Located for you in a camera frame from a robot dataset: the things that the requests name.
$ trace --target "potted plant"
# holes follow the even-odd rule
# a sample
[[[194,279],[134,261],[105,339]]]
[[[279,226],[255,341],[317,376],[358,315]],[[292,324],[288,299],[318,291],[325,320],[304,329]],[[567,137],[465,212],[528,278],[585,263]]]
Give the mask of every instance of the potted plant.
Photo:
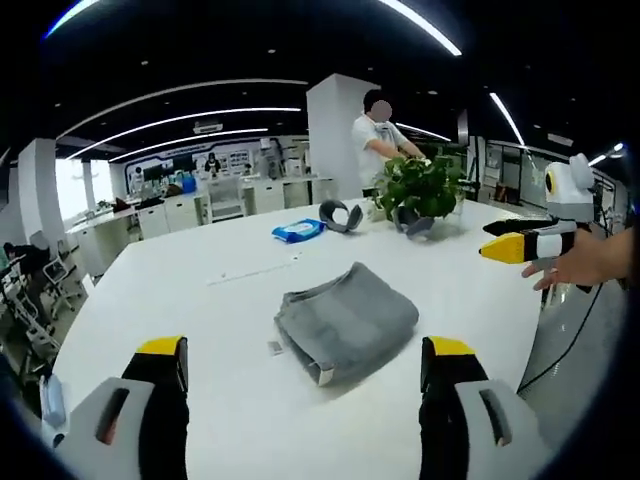
[[[390,221],[399,206],[413,210],[421,218],[446,217],[454,211],[461,195],[461,178],[462,170],[450,158],[439,157],[426,163],[397,157],[385,164],[383,178],[376,183],[380,191],[376,203]]]

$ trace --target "gray cloth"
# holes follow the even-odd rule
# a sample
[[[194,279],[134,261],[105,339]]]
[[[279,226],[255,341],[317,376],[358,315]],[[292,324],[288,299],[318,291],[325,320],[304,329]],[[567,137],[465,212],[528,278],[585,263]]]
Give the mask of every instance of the gray cloth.
[[[404,345],[418,309],[361,263],[335,280],[284,295],[275,323],[320,386],[370,373]]]

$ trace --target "black cable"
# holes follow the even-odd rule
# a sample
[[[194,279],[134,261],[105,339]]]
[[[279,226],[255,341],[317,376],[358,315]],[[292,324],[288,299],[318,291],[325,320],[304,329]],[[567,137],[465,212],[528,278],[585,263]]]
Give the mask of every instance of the black cable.
[[[611,235],[611,231],[609,230],[609,226],[607,225],[607,218],[605,217],[604,209],[602,208],[602,206],[600,206],[600,210],[602,212],[602,220],[604,222],[604,226],[600,225],[600,224],[598,224],[598,225],[600,227],[604,228],[605,236],[608,238],[609,235]],[[527,383],[525,383],[520,388],[518,388],[518,393],[520,393],[523,390],[527,389],[533,383],[537,382],[542,377],[544,377],[553,367],[555,367],[557,364],[559,364],[564,359],[564,357],[566,357],[569,354],[569,352],[571,351],[571,349],[573,348],[575,343],[578,341],[578,337],[580,336],[580,332],[582,332],[582,329],[584,328],[585,324],[587,323],[587,319],[589,318],[589,315],[591,314],[591,310],[593,310],[593,306],[596,304],[596,300],[598,300],[598,296],[600,295],[600,291],[602,290],[603,286],[604,286],[604,283],[601,283],[600,286],[598,286],[598,291],[593,296],[593,300],[591,301],[591,305],[589,305],[589,309],[587,310],[586,315],[582,319],[582,324],[580,324],[580,328],[578,328],[578,331],[576,332],[575,336],[573,337],[573,340],[571,340],[571,343],[569,344],[569,347],[564,351],[564,353],[562,355],[560,355],[560,357],[555,362],[553,362],[551,365],[549,365],[547,368],[545,368],[538,375],[536,375],[531,380],[529,380]]]

